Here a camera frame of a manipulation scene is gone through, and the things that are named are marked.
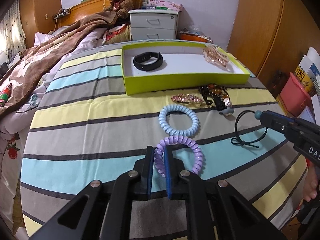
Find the person's right hand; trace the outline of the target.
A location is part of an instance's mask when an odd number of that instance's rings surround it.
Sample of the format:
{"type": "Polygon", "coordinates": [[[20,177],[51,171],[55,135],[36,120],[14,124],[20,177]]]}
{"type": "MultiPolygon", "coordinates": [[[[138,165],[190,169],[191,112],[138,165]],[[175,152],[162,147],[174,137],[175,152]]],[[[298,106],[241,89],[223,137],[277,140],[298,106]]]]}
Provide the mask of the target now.
{"type": "Polygon", "coordinates": [[[304,186],[303,186],[303,198],[305,201],[310,202],[310,200],[316,198],[317,185],[318,185],[318,178],[317,178],[316,170],[314,165],[310,163],[308,172],[304,181],[304,186]]]}

